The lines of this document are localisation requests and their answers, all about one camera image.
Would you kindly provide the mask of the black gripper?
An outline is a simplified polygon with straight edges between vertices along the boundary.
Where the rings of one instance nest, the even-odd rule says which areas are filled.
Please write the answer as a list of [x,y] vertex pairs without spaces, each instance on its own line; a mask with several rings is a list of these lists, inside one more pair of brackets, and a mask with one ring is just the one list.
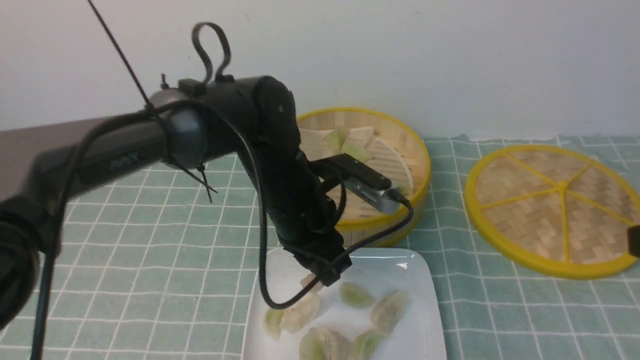
[[278,239],[325,287],[352,264],[342,257],[345,240],[336,228],[345,201],[327,196],[342,178],[338,167],[310,162],[302,152],[260,151],[261,194]]

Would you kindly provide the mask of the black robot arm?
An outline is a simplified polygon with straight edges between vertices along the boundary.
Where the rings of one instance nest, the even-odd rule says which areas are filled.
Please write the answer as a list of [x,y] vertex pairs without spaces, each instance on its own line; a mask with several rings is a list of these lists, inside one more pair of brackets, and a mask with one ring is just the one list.
[[35,289],[40,255],[61,251],[68,200],[155,163],[194,170],[237,153],[279,243],[330,286],[352,262],[327,191],[336,169],[301,150],[293,93],[271,76],[185,79],[148,109],[1,132],[1,327]]

